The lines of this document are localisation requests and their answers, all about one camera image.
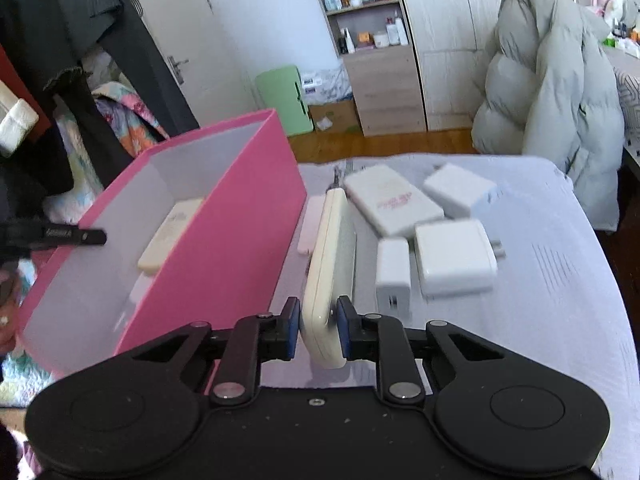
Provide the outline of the cream rounded remote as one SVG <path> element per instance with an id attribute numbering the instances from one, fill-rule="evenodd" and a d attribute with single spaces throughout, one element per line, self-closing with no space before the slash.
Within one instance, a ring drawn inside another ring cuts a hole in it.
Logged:
<path id="1" fill-rule="evenodd" d="M 354 296 L 357 232 L 346 193 L 326 192 L 302 301 L 300 334 L 311 359 L 335 370 L 345 365 L 336 303 Z"/>

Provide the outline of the pink cardboard box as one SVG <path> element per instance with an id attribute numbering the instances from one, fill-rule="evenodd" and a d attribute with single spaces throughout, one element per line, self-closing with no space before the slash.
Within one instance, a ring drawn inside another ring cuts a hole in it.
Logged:
<path id="1" fill-rule="evenodd" d="M 63 377 L 192 322 L 267 311 L 306 195 L 274 110 L 149 148 L 80 219 L 105 244 L 43 263 L 18 340 Z"/>

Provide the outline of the cream power bank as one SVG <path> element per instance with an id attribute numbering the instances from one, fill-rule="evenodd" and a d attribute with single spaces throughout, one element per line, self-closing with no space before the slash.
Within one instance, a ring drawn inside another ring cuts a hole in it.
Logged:
<path id="1" fill-rule="evenodd" d="M 416 226 L 445 219 L 444 210 L 386 165 L 375 165 L 344 180 L 347 196 L 382 237 L 414 237 Z"/>

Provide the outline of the cream AC remote control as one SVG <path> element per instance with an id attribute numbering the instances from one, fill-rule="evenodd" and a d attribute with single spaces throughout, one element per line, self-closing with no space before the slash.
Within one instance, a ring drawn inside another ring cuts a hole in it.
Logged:
<path id="1" fill-rule="evenodd" d="M 142 273 L 157 274 L 203 202 L 204 198 L 199 197 L 180 200 L 172 206 L 138 260 Z"/>

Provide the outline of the white long rectangular device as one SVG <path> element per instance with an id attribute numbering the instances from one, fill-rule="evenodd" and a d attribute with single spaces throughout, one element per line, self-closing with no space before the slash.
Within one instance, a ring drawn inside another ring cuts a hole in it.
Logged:
<path id="1" fill-rule="evenodd" d="M 316 244 L 318 236 L 323 205 L 323 195 L 314 195 L 309 197 L 297 244 L 297 251 L 301 255 L 311 255 L 314 251 L 314 245 Z"/>

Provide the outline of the small white USB charger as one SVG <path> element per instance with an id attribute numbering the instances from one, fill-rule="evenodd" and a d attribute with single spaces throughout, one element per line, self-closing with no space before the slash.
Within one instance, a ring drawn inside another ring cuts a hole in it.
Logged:
<path id="1" fill-rule="evenodd" d="M 411 299 L 411 266 L 408 240 L 384 238 L 378 242 L 375 293 L 378 312 L 408 318 Z"/>

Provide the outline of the white square power adapter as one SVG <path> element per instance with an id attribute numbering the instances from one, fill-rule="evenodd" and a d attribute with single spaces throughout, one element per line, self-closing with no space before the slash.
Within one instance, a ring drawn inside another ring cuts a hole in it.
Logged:
<path id="1" fill-rule="evenodd" d="M 497 258 L 477 219 L 421 224 L 414 246 L 424 296 L 475 294 L 494 287 Z"/>

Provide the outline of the cream fleece-cuff jacket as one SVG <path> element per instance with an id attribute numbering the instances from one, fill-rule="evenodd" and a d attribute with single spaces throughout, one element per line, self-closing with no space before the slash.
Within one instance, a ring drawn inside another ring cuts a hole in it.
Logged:
<path id="1" fill-rule="evenodd" d="M 0 81 L 0 152 L 10 157 L 37 125 L 38 113 Z"/>

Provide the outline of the floral quilt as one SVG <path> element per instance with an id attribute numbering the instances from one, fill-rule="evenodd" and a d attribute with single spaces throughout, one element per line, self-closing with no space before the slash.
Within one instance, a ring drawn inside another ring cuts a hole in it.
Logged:
<path id="1" fill-rule="evenodd" d="M 93 89 L 91 96 L 129 155 L 136 157 L 168 138 L 137 92 L 126 84 L 109 81 Z M 74 187 L 70 192 L 45 200 L 44 213 L 53 221 L 76 223 L 103 191 L 103 185 L 90 162 L 73 114 L 60 105 L 54 118 L 62 133 Z M 2 375 L 2 408 L 26 408 L 37 393 L 53 382 L 52 374 L 38 365 L 22 344 L 17 344 L 4 358 Z"/>

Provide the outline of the white adapter at back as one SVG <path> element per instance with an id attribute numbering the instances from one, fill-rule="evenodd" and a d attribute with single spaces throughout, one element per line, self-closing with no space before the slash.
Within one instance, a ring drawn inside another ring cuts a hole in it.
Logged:
<path id="1" fill-rule="evenodd" d="M 462 167 L 446 164 L 422 184 L 422 190 L 450 219 L 471 218 L 497 196 L 496 182 Z"/>

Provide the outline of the white cloth with guitar print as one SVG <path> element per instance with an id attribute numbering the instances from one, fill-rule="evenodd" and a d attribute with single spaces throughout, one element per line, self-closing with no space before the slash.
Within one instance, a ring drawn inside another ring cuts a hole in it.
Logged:
<path id="1" fill-rule="evenodd" d="M 639 479 L 639 371 L 634 337 L 620 290 L 573 185 L 552 162 L 537 157 L 415 154 L 386 159 L 300 165 L 308 195 L 323 195 L 334 170 L 384 164 L 421 186 L 435 168 L 454 164 L 497 183 L 477 218 L 506 256 L 488 292 L 424 298 L 411 259 L 411 310 L 405 326 L 446 320 L 495 344 L 572 376 L 596 390 L 611 415 L 608 440 L 594 470 L 603 479 Z M 378 236 L 352 206 L 357 230 L 355 308 L 378 311 Z M 374 383 L 373 364 L 340 370 L 314 365 L 299 340 L 291 362 L 262 366 L 262 386 L 328 388 Z"/>

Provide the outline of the black hanging coat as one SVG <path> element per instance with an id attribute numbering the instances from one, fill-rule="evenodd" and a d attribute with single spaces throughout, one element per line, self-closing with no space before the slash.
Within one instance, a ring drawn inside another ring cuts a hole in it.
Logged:
<path id="1" fill-rule="evenodd" d="M 198 128 L 130 0 L 1 0 L 1 47 L 47 113 L 60 99 L 73 114 L 103 185 L 134 158 L 93 101 L 82 61 L 94 48 L 113 59 L 168 136 Z"/>

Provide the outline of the light wood wardrobe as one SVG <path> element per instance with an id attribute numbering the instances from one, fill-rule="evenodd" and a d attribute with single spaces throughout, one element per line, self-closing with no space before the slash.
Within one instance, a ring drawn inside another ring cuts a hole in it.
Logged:
<path id="1" fill-rule="evenodd" d="M 469 128 L 480 106 L 473 77 L 501 0 L 404 0 L 427 128 Z"/>

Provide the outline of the wooden shelf cabinet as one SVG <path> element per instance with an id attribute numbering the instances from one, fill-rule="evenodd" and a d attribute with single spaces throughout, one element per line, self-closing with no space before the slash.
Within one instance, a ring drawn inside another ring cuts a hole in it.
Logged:
<path id="1" fill-rule="evenodd" d="M 319 0 L 365 136 L 425 131 L 404 0 Z"/>

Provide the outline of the patterned tablecloth desk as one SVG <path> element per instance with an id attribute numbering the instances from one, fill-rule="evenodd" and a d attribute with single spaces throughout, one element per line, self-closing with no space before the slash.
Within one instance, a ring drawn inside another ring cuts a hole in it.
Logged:
<path id="1" fill-rule="evenodd" d="M 603 47 L 614 74 L 625 119 L 625 151 L 639 165 L 639 60 L 623 50 Z"/>

